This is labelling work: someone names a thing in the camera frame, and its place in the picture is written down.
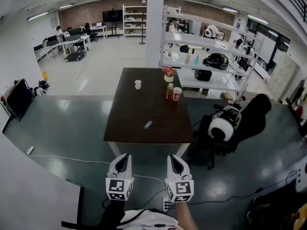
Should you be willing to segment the white partition desk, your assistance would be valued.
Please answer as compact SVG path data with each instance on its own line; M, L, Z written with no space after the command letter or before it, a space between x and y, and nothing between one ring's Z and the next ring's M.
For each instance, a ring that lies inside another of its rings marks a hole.
M80 187L27 157L0 132L0 230L60 230L76 223Z

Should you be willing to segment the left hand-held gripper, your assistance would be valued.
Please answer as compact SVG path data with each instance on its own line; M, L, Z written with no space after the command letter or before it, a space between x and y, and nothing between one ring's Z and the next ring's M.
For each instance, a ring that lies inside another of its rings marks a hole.
M110 200L127 201L133 190L132 156L128 153L116 157L109 166L106 193Z

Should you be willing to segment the white pot with red flowers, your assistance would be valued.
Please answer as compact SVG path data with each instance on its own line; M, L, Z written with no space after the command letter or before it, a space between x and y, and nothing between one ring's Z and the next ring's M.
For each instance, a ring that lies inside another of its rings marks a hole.
M163 67L162 71L164 73L164 80L168 83L174 81L174 72L175 70L172 67Z

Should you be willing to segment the person's right forearm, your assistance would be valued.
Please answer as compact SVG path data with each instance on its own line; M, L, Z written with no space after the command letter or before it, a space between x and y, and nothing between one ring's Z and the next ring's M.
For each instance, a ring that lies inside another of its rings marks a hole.
M178 225L183 230L199 230L186 202L176 203Z

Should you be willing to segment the cluttered storage rack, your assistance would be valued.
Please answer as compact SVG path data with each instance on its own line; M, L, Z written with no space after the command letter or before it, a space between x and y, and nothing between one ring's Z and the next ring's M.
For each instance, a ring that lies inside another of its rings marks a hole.
M298 125L298 131L307 140L307 77L301 80L286 102Z

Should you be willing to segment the black and white gear pile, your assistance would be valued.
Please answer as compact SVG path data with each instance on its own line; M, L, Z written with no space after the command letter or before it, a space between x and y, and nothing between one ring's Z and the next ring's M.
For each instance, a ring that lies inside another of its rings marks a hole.
M33 89L34 96L43 96L47 94L50 84L46 80L39 81L37 87Z

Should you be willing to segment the black platform trolley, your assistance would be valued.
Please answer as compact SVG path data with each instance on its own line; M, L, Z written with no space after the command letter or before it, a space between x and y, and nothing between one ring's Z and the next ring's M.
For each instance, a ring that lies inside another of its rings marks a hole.
M75 43L75 46L77 47L77 50L64 58L67 62L80 61L86 56L87 50L86 46L84 45L84 39L80 39L77 43Z

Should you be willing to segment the person's left forearm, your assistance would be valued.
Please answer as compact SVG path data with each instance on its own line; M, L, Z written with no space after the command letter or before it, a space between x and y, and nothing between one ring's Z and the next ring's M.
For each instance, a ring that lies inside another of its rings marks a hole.
M111 200L96 230L117 230L117 226L125 216L124 206L125 201Z

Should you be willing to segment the white locker cabinet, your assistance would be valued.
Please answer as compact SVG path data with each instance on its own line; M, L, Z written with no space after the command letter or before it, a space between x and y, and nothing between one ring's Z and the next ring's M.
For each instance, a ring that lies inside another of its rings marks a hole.
M268 81L268 91L273 99L279 103L289 90L297 74L299 66L285 52L277 57L275 68Z

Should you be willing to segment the row of white desks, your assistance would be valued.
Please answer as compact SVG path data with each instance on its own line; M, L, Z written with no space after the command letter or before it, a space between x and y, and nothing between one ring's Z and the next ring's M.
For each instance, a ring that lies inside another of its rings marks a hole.
M35 56L39 57L40 60L42 59L43 55L45 55L47 59L49 59L48 53L52 52L52 55L54 55L53 49L60 47L63 49L64 56L66 57L67 53L65 48L68 48L68 51L71 54L71 46L80 43L83 43L83 47L86 52L92 50L90 36L85 34L77 34L65 37L62 43L60 43L58 40L53 40L50 42L46 41L45 43L34 47L34 53Z

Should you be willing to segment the white square pillar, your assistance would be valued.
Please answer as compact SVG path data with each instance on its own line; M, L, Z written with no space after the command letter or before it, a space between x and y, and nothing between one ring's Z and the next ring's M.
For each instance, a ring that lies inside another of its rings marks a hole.
M147 0L146 67L159 67L164 0Z

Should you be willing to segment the black panel cart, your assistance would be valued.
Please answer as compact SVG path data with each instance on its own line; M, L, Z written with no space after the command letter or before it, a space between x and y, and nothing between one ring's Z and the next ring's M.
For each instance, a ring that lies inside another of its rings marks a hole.
M5 94L0 96L0 104L9 117L14 117L21 121L34 95L25 79L17 80L14 83Z

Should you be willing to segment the black robot vacuum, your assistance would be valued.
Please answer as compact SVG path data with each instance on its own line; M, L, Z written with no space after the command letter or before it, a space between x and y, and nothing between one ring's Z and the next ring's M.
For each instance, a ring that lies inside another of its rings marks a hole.
M203 65L219 70L226 70L228 64L229 60L227 56L222 53L212 53L203 60Z

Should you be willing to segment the wooden step platform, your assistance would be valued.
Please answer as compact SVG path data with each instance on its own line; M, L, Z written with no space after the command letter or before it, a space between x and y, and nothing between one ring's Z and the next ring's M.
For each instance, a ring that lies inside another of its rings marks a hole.
M255 100L257 103L273 103L275 104L275 100L270 98L269 95L263 93L256 92L244 92L240 98L240 101L251 102Z

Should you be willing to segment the white round robot head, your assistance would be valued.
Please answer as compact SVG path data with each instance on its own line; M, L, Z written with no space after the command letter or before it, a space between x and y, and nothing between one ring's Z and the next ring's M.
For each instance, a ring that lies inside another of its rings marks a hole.
M203 37L216 39L218 37L224 37L224 32L219 31L215 25L210 24L204 27Z
M215 113L209 124L208 135L221 141L229 141L242 119L242 107L236 103L225 107L214 104Z

